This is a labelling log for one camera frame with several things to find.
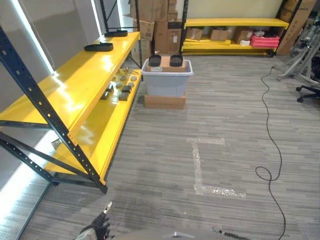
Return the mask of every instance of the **cardboard box on shelf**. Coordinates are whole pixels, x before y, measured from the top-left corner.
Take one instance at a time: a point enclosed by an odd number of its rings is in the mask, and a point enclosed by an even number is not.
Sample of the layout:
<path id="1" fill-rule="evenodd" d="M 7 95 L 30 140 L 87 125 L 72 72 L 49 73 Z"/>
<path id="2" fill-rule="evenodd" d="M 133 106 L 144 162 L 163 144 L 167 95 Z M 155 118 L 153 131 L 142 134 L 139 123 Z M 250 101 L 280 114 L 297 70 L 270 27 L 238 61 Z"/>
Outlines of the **cardboard box on shelf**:
<path id="1" fill-rule="evenodd" d="M 196 27 L 188 27 L 186 30 L 186 38 L 193 40 L 201 40 L 204 30 Z"/>
<path id="2" fill-rule="evenodd" d="M 154 50 L 158 54 L 166 54 L 168 45 L 168 22 L 157 21 L 154 26 Z"/>
<path id="3" fill-rule="evenodd" d="M 161 56 L 160 66 L 146 66 L 147 72 L 163 72 L 163 73 L 185 73 L 186 61 L 183 58 L 182 66 L 170 66 L 171 56 Z"/>
<path id="4" fill-rule="evenodd" d="M 307 18 L 309 17 L 312 9 L 314 8 L 317 0 L 302 0 L 302 3 L 296 12 L 293 20 L 287 29 L 276 54 L 279 56 L 288 55 L 291 47 L 295 44 L 301 29 L 304 27 Z"/>
<path id="5" fill-rule="evenodd" d="M 152 55 L 151 53 L 151 42 L 148 40 L 141 39 L 141 56 L 142 56 L 142 64 L 146 59 L 148 59 Z M 140 63 L 139 59 L 139 42 L 137 41 L 131 50 L 131 57 L 138 64 Z"/>
<path id="6" fill-rule="evenodd" d="M 225 41 L 228 39 L 229 31 L 212 27 L 209 36 L 211 41 Z"/>
<path id="7" fill-rule="evenodd" d="M 160 21 L 165 16 L 161 16 L 162 0 L 139 0 L 139 20 L 147 22 Z M 130 17 L 136 19 L 136 1 L 130 1 Z"/>
<path id="8" fill-rule="evenodd" d="M 167 49 L 166 53 L 173 55 L 179 53 L 181 38 L 181 22 L 169 22 L 167 31 Z"/>
<path id="9" fill-rule="evenodd" d="M 133 26 L 137 26 L 137 19 L 133 19 Z M 152 38 L 154 36 L 154 28 L 154 22 L 140 20 L 140 38 L 152 41 Z"/>
<path id="10" fill-rule="evenodd" d="M 252 33 L 253 33 L 253 30 L 250 29 L 249 27 L 247 27 L 247 26 L 238 26 L 235 29 L 235 32 L 234 32 L 234 35 L 233 35 L 233 41 L 236 44 L 240 44 L 240 42 L 242 40 L 250 41 Z"/>
<path id="11" fill-rule="evenodd" d="M 160 16 L 156 21 L 166 22 L 168 19 L 169 0 L 161 0 Z"/>
<path id="12" fill-rule="evenodd" d="M 178 19 L 177 11 L 168 11 L 168 22 L 174 22 Z"/>
<path id="13" fill-rule="evenodd" d="M 184 109 L 187 96 L 149 96 L 144 95 L 144 107 L 149 109 Z"/>
<path id="14" fill-rule="evenodd" d="M 286 23 L 290 23 L 290 19 L 291 19 L 292 14 L 293 14 L 292 11 L 281 9 L 280 19 L 282 21 L 285 21 Z"/>
<path id="15" fill-rule="evenodd" d="M 176 10 L 177 4 L 169 3 L 168 5 L 168 12 L 174 12 Z"/>
<path id="16" fill-rule="evenodd" d="M 288 10 L 289 12 L 293 12 L 298 5 L 299 0 L 286 0 L 283 8 Z"/>

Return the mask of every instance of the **brown box base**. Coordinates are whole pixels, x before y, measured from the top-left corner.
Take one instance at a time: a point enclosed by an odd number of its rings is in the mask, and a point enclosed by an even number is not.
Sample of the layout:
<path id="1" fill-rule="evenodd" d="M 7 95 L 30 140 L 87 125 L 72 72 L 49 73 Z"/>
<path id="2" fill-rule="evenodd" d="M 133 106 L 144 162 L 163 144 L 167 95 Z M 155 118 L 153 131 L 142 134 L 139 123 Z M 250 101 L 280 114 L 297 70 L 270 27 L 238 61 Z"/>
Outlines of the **brown box base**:
<path id="1" fill-rule="evenodd" d="M 144 107 L 147 109 L 184 109 L 187 95 L 148 96 L 144 95 Z"/>
<path id="2" fill-rule="evenodd" d="M 147 72 L 163 72 L 163 73 L 185 73 L 185 58 L 182 60 L 182 66 L 170 66 L 170 56 L 161 56 L 160 66 L 146 66 Z"/>

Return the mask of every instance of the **black cable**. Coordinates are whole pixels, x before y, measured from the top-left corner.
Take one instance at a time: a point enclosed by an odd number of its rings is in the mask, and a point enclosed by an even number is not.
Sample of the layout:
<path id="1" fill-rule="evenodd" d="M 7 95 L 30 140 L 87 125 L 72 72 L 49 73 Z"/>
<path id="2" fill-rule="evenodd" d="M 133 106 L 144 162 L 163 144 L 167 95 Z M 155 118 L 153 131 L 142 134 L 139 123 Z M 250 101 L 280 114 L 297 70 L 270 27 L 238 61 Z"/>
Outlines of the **black cable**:
<path id="1" fill-rule="evenodd" d="M 262 102 L 263 102 L 263 104 L 264 104 L 264 106 L 265 106 L 265 108 L 266 108 L 266 113 L 267 113 L 267 118 L 266 118 L 266 130 L 267 130 L 267 132 L 268 132 L 268 136 L 269 136 L 270 140 L 273 142 L 273 144 L 275 145 L 276 149 L 277 149 L 278 152 L 279 152 L 279 156 L 280 156 L 280 166 L 279 166 L 278 174 L 277 174 L 276 178 L 274 178 L 274 179 L 272 178 L 271 172 L 270 172 L 266 167 L 264 167 L 264 166 L 257 166 L 257 167 L 255 168 L 255 174 L 256 174 L 259 178 L 261 178 L 261 179 L 263 179 L 263 180 L 265 180 L 265 181 L 268 181 L 269 193 L 270 193 L 271 197 L 273 198 L 275 204 L 277 205 L 277 207 L 279 208 L 279 210 L 280 210 L 280 212 L 281 212 L 281 214 L 282 214 L 282 217 L 283 217 L 283 230 L 282 230 L 282 233 L 281 233 L 280 237 L 277 239 L 277 240 L 280 240 L 280 239 L 284 236 L 284 234 L 285 234 L 285 232 L 286 232 L 286 226 L 287 226 L 286 216 L 285 216 L 284 212 L 282 211 L 281 207 L 279 206 L 279 204 L 278 204 L 275 196 L 274 196 L 273 193 L 271 192 L 271 182 L 274 182 L 274 181 L 278 180 L 278 178 L 280 177 L 283 159 L 282 159 L 282 154 L 281 154 L 281 151 L 280 151 L 278 145 L 276 144 L 275 140 L 274 140 L 274 139 L 272 138 L 272 136 L 270 135 L 270 131 L 269 131 L 269 117 L 270 117 L 270 113 L 269 113 L 268 106 L 267 106 L 267 104 L 266 104 L 266 102 L 265 102 L 265 100 L 264 100 L 264 96 L 265 96 L 265 95 L 269 92 L 269 90 L 270 90 L 270 87 L 265 83 L 264 78 L 266 78 L 266 77 L 268 77 L 268 76 L 271 75 L 273 68 L 274 68 L 274 67 L 272 66 L 268 75 L 265 75 L 265 76 L 261 77 L 261 82 L 267 87 L 267 90 L 262 94 L 261 99 L 262 99 Z M 258 173 L 258 170 L 259 170 L 259 169 L 265 170 L 265 171 L 269 174 L 269 178 L 267 179 L 267 178 L 262 177 L 262 176 Z"/>

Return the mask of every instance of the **black rubber pad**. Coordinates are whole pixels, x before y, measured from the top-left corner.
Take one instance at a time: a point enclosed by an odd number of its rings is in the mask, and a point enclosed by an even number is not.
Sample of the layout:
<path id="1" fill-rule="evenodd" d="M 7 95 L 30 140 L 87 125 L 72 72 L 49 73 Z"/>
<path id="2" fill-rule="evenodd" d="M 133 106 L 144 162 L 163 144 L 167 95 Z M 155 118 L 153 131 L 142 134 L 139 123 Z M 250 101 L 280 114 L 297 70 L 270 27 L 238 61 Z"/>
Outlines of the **black rubber pad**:
<path id="1" fill-rule="evenodd" d="M 184 58 L 181 55 L 172 55 L 170 57 L 170 66 L 171 67 L 181 67 Z"/>
<path id="2" fill-rule="evenodd" d="M 112 43 L 91 44 L 84 47 L 88 52 L 110 52 L 114 49 Z"/>
<path id="3" fill-rule="evenodd" d="M 150 67 L 159 67 L 161 63 L 161 56 L 160 55 L 152 55 L 149 57 L 148 65 Z"/>
<path id="4" fill-rule="evenodd" d="M 128 36 L 127 30 L 108 31 L 104 34 L 105 37 L 125 37 Z"/>

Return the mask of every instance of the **yellow shelf board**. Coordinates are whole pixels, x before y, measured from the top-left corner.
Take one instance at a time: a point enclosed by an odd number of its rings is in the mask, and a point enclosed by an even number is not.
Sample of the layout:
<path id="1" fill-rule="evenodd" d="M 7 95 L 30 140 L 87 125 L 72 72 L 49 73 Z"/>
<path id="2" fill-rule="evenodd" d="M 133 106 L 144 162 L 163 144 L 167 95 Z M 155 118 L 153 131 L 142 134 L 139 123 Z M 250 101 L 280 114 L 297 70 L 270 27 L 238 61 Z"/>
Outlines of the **yellow shelf board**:
<path id="1" fill-rule="evenodd" d="M 265 26 L 287 28 L 289 23 L 277 18 L 188 18 L 185 26 Z"/>
<path id="2" fill-rule="evenodd" d="M 193 56 L 193 55 L 249 55 L 249 56 L 255 56 L 255 55 L 262 55 L 266 56 L 267 51 L 264 49 L 258 50 L 258 49 L 252 49 L 252 50 L 186 50 L 182 52 L 184 56 Z"/>
<path id="3" fill-rule="evenodd" d="M 127 76 L 124 81 L 119 80 L 119 74 L 117 74 L 116 77 L 117 82 L 121 82 L 122 86 L 131 82 L 134 83 L 128 100 L 118 100 L 118 95 L 121 93 L 122 87 L 117 89 L 116 82 L 112 81 L 111 84 L 113 85 L 114 92 L 110 94 L 106 100 L 98 101 L 75 136 L 76 141 L 99 174 L 100 181 L 103 184 L 106 183 L 104 178 L 107 169 L 137 93 L 141 79 L 141 70 L 129 70 Z M 137 80 L 131 81 L 131 76 L 136 76 Z M 57 148 L 53 157 L 86 173 L 84 168 L 63 143 Z M 51 162 L 47 163 L 45 169 L 56 173 L 74 174 Z"/>
<path id="4" fill-rule="evenodd" d="M 102 42 L 113 43 L 112 51 L 82 50 L 38 84 L 71 136 L 99 101 L 139 37 L 139 32 L 125 37 L 101 37 Z M 1 112 L 0 120 L 47 123 L 26 95 Z"/>
<path id="5" fill-rule="evenodd" d="M 263 49 L 274 49 L 273 47 L 252 47 L 252 46 L 241 46 L 232 42 L 230 45 L 218 44 L 211 42 L 184 42 L 182 50 L 263 50 Z"/>

